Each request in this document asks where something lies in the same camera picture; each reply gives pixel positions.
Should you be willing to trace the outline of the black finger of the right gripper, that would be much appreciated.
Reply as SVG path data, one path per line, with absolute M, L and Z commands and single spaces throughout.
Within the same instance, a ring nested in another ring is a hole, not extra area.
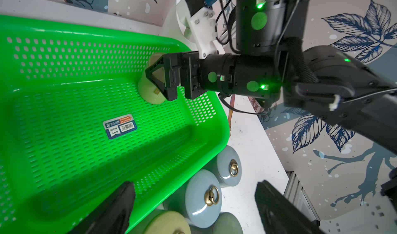
M 146 79 L 165 79 L 169 74 L 181 78 L 183 53 L 155 53 L 149 59 L 145 69 Z

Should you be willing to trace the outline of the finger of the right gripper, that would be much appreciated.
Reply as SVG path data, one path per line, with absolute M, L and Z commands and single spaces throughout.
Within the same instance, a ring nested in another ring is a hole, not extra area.
M 154 75 L 150 75 L 147 78 L 156 86 L 167 101 L 174 101 L 178 98 L 178 77 L 157 78 Z

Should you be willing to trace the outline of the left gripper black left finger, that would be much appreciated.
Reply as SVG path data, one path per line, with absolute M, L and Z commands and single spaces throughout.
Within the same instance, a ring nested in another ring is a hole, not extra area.
M 124 182 L 69 233 L 124 234 L 129 227 L 135 196 L 133 182 Z

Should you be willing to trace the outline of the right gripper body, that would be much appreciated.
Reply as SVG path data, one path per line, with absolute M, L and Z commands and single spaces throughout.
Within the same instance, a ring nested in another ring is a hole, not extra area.
M 181 63 L 181 86 L 185 89 L 185 97 L 194 100 L 208 91 L 204 60 L 200 59 L 199 52 L 179 53 L 178 56 Z

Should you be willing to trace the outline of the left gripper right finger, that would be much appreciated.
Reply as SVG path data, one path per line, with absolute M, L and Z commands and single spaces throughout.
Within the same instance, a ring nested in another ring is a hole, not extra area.
M 323 233 L 318 221 L 310 221 L 268 181 L 257 184 L 254 198 L 265 233 Z

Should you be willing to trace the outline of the grey green tea canister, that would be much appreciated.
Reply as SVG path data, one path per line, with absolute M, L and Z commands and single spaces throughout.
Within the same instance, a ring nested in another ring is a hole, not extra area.
M 221 212 L 215 223 L 208 228 L 190 225 L 192 234 L 243 234 L 243 229 L 235 215 Z

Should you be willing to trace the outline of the olive yellow tea canister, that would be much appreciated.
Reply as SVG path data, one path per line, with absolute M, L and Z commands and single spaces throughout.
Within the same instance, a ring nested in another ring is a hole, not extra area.
M 178 212 L 155 209 L 129 234 L 191 234 L 186 219 Z

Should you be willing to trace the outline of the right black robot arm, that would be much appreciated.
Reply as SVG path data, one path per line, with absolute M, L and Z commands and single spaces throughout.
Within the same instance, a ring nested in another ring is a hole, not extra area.
M 197 51 L 162 55 L 145 70 L 146 78 L 168 101 L 177 88 L 188 99 L 217 92 L 220 101 L 235 94 L 256 99 L 269 109 L 280 98 L 310 114 L 292 134 L 294 150 L 326 130 L 341 149 L 358 133 L 397 150 L 397 86 L 367 67 L 383 38 L 396 33 L 389 12 L 372 3 L 365 17 L 328 18 L 345 37 L 327 46 L 302 49 L 310 0 L 236 0 L 225 16 L 231 53 L 219 55 L 213 44 L 216 0 L 181 0 L 179 18 L 192 32 Z

